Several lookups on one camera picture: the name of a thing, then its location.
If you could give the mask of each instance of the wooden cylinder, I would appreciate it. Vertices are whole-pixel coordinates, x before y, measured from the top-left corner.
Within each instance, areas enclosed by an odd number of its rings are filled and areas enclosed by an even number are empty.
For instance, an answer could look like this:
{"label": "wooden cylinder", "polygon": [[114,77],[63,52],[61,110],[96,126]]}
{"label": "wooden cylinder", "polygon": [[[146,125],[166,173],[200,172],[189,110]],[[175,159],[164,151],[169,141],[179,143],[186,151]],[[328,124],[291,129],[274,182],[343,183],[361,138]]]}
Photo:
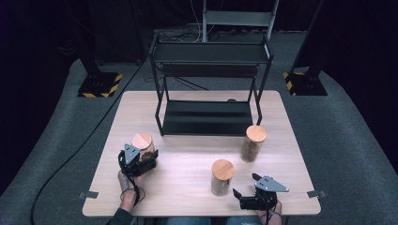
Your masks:
{"label": "wooden cylinder", "polygon": [[140,149],[140,161],[144,161],[155,152],[152,136],[148,132],[140,132],[131,139],[131,145]]}
{"label": "wooden cylinder", "polygon": [[266,137],[267,132],[263,127],[257,125],[248,127],[240,151],[242,160],[245,162],[255,161]]}
{"label": "wooden cylinder", "polygon": [[235,173],[234,165],[226,159],[219,159],[213,163],[211,171],[211,192],[217,196],[226,195]]}

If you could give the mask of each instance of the gray floor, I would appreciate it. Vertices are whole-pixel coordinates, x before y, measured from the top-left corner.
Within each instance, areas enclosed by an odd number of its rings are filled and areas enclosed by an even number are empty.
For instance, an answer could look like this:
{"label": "gray floor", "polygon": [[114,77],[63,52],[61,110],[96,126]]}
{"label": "gray floor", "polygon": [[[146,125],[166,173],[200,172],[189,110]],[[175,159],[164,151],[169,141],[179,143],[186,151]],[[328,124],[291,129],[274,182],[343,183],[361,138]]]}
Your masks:
{"label": "gray floor", "polygon": [[[292,66],[304,36],[303,33],[272,35],[270,44],[275,59],[266,89],[280,92],[314,188],[325,190],[329,196],[319,200],[322,207],[319,215],[289,217],[289,223],[398,224],[397,174],[344,89],[322,73],[320,80],[328,91],[326,97],[289,96],[283,72]],[[261,34],[252,32],[247,36],[220,37],[218,41],[251,41],[259,37]],[[39,196],[36,224],[104,224],[108,221],[106,217],[85,217],[82,214],[84,200],[79,199],[78,194],[89,190],[115,116],[117,96],[126,90],[154,90],[155,87],[147,79],[152,76],[147,60],[141,67],[106,64],[100,69],[123,74],[115,96],[77,97],[85,71],[79,60],[72,65],[51,122],[0,198],[0,224],[29,224],[31,204],[40,187],[75,153]],[[233,81],[192,81],[208,89],[243,88],[241,83]],[[174,82],[171,89],[190,88]]]}

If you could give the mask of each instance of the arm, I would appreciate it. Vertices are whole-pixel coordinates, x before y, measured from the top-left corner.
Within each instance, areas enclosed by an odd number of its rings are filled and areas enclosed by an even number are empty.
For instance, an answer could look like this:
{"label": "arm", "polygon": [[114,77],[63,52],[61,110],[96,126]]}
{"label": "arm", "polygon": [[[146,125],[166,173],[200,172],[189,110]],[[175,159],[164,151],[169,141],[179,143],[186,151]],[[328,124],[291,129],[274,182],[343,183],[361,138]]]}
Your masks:
{"label": "arm", "polygon": [[[261,223],[262,224],[266,224],[267,222],[267,211],[258,211],[256,210],[255,213],[257,214],[257,216],[260,217]],[[268,225],[282,225],[282,203],[281,202],[277,202],[277,204],[275,205],[275,209],[272,211],[268,212],[270,219],[268,222]]]}
{"label": "arm", "polygon": [[[134,182],[138,187],[141,188],[143,186],[146,174],[147,172],[138,177],[134,177]],[[126,179],[126,177],[121,171],[119,171],[119,173],[117,174],[117,178],[119,180],[120,188],[122,190],[121,194],[122,202],[120,203],[119,208],[117,209],[112,219],[108,222],[108,224],[109,225],[130,224],[131,221],[133,220],[132,209],[134,207],[137,195],[134,191],[134,186],[128,179]]]}

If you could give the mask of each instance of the black metal shelf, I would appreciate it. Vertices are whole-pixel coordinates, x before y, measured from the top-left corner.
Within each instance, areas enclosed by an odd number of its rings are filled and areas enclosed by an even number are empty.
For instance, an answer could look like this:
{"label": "black metal shelf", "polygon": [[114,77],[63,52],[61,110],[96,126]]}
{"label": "black metal shelf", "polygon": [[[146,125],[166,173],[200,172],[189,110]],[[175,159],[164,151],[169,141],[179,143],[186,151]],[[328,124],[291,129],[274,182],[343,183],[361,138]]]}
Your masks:
{"label": "black metal shelf", "polygon": [[248,102],[170,100],[162,130],[164,134],[241,136],[252,124]]}
{"label": "black metal shelf", "polygon": [[[257,125],[262,120],[259,102],[265,86],[273,54],[267,40],[260,43],[160,42],[155,36],[149,59],[158,94],[155,114],[161,135],[223,135],[245,136],[253,124],[250,101],[257,107]],[[157,68],[161,68],[162,87]],[[262,76],[259,91],[255,80]],[[193,101],[170,99],[167,88],[169,77],[219,77],[251,79],[245,101]],[[167,106],[163,122],[159,118],[164,94]]]}

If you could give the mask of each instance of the human hand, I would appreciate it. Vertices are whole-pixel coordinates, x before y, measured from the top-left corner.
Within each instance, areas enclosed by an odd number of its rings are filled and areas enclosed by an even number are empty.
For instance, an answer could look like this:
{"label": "human hand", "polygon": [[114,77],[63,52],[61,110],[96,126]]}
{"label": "human hand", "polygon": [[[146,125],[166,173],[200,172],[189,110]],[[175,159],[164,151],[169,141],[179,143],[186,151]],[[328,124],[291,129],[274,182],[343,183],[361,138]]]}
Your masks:
{"label": "human hand", "polygon": [[[141,188],[144,184],[147,174],[148,172],[140,176],[134,177],[135,185]],[[119,171],[119,173],[117,174],[117,179],[119,180],[120,188],[122,190],[122,203],[120,204],[120,208],[132,214],[132,208],[134,207],[135,200],[137,198],[137,194],[134,190],[134,185],[121,171]]]}
{"label": "human hand", "polygon": [[[268,222],[268,225],[282,225],[282,203],[278,200],[275,205],[273,212],[268,212],[269,215],[274,213]],[[267,211],[254,210],[257,216],[260,217],[261,223],[266,224],[267,221]]]}

